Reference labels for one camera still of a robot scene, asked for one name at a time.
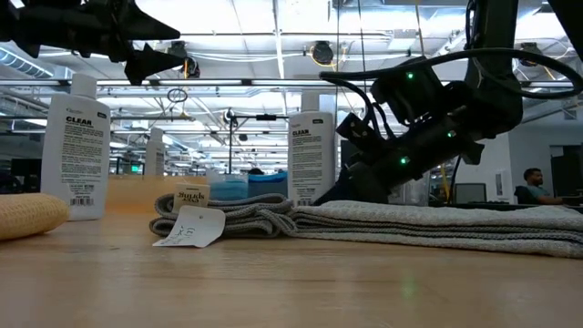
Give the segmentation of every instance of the yellow sponge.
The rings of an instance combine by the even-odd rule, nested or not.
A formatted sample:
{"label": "yellow sponge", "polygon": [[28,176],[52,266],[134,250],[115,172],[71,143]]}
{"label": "yellow sponge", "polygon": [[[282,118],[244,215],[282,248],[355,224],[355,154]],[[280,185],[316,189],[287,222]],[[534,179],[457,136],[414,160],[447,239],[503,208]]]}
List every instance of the yellow sponge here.
{"label": "yellow sponge", "polygon": [[0,241],[51,231],[68,217],[69,207],[53,196],[0,195]]}

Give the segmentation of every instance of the wooden table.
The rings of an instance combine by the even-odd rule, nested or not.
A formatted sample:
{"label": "wooden table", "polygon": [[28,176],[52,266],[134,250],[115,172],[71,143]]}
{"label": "wooden table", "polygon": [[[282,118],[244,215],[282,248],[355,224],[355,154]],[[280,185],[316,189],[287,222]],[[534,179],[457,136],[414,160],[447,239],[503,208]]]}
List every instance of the wooden table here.
{"label": "wooden table", "polygon": [[284,239],[155,248],[149,219],[0,243],[0,327],[583,326],[583,261]]}

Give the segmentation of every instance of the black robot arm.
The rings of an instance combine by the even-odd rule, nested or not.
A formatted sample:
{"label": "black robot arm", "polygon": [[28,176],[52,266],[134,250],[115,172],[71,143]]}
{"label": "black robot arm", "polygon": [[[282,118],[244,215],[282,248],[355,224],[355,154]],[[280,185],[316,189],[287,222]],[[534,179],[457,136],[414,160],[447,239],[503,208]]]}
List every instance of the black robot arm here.
{"label": "black robot arm", "polygon": [[[565,6],[571,2],[549,3]],[[579,94],[583,78],[571,67],[514,49],[517,11],[518,0],[471,0],[465,51],[432,58],[422,56],[376,71],[321,72],[322,79],[354,91],[356,87],[348,80],[375,79],[371,93],[376,102],[387,103],[399,123],[409,129],[398,138],[379,137],[374,133],[378,131],[368,126],[374,120],[375,105],[366,99],[364,119],[349,115],[337,128],[361,152],[343,168],[336,186],[316,200],[316,205],[328,200],[386,203],[390,189],[420,179],[429,169],[457,155],[468,164],[479,164],[484,146],[476,141],[494,138],[520,124],[522,97],[551,99]],[[573,90],[552,94],[521,90],[513,73],[512,57],[556,70],[573,82]],[[468,59],[465,81],[443,86],[432,66],[461,58]]]}

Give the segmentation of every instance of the price tag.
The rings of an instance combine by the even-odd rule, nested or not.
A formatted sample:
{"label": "price tag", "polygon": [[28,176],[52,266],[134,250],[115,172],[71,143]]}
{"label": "price tag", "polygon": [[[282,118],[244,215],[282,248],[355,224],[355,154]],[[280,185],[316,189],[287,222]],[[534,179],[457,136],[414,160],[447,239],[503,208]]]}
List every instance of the price tag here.
{"label": "price tag", "polygon": [[209,204],[210,187],[188,183],[177,183],[174,192],[172,213],[178,213],[184,205],[207,207]]}
{"label": "price tag", "polygon": [[153,246],[207,247],[220,237],[225,229],[225,220],[222,210],[182,206],[170,235]]}

